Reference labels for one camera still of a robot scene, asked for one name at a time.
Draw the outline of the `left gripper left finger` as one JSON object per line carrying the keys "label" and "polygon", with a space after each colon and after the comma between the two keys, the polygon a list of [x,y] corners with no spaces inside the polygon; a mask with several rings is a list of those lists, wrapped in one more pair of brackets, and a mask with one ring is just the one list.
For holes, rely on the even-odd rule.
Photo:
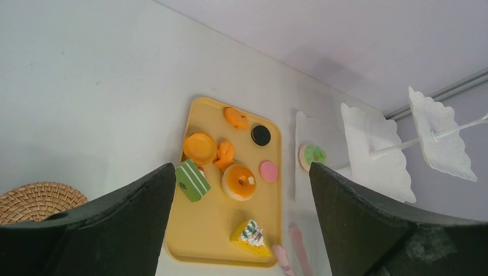
{"label": "left gripper left finger", "polygon": [[176,189],[164,164],[82,206],[1,227],[2,275],[154,275]]}

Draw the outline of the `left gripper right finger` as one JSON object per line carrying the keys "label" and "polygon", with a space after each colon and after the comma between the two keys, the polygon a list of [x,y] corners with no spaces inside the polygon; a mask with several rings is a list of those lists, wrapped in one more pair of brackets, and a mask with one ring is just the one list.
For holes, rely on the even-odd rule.
{"label": "left gripper right finger", "polygon": [[309,172],[333,275],[486,275],[487,223],[433,213],[320,163]]}

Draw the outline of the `pink handled metal tongs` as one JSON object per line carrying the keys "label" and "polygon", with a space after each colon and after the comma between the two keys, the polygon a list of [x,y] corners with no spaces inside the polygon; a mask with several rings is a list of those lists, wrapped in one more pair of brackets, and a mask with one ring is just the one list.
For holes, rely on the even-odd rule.
{"label": "pink handled metal tongs", "polygon": [[[298,227],[290,227],[288,231],[288,236],[291,239],[293,252],[296,255],[303,275],[314,275],[308,259],[306,248],[304,246],[303,232]],[[285,248],[281,245],[273,245],[271,247],[271,250],[276,257],[283,274],[286,276],[296,275],[293,268],[291,267],[290,261],[287,258],[287,252]]]}

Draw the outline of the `green frosted donut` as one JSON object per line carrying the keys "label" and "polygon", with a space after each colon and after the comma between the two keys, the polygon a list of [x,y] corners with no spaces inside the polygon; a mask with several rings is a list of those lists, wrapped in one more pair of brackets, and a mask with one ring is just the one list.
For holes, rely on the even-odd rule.
{"label": "green frosted donut", "polygon": [[326,163],[326,152],[316,144],[306,144],[299,149],[298,158],[301,167],[309,172],[312,163]]}

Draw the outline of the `yellow cream cake slice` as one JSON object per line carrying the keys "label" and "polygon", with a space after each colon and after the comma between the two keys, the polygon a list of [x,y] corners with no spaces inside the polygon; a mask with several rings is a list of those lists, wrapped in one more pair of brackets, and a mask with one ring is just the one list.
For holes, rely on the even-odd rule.
{"label": "yellow cream cake slice", "polygon": [[263,229],[254,220],[242,222],[232,233],[230,242],[259,257],[271,257],[270,248],[265,242]]}

